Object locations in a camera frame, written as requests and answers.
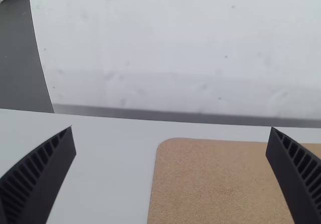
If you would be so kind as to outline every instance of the gray floor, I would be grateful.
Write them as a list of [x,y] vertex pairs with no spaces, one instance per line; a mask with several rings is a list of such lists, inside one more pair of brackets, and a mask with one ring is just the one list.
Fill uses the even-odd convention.
[[0,4],[0,108],[53,113],[29,0]]

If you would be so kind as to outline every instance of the white backdrop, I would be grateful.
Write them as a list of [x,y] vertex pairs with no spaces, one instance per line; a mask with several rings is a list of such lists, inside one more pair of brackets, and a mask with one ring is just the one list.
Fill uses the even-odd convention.
[[30,0],[53,104],[321,119],[321,0]]

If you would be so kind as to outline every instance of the white tabletop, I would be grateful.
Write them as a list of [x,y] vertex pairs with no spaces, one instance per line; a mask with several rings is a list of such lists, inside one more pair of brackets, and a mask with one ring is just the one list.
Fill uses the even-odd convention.
[[298,119],[321,118],[320,4],[30,0],[53,104]]
[[[266,142],[270,131],[269,127],[0,109],[0,176],[37,145],[70,125],[77,156],[48,224],[146,224],[155,154],[161,142],[176,137]],[[278,129],[298,142],[321,143],[321,129]]]

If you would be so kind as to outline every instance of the cork mat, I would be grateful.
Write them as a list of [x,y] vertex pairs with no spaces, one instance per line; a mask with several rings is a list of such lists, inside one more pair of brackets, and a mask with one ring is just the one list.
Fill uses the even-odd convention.
[[[304,146],[321,156],[321,145]],[[256,142],[163,142],[148,224],[293,224],[265,150]]]

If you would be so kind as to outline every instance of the white table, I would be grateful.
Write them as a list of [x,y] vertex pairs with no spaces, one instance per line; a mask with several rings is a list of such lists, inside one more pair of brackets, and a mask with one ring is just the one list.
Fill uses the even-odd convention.
[[[48,224],[146,224],[155,154],[169,138],[266,142],[269,127],[190,124],[55,115],[0,109],[0,175],[72,125],[77,156]],[[321,129],[278,128],[321,143]]]
[[50,99],[65,109],[321,118],[321,0],[30,4]]

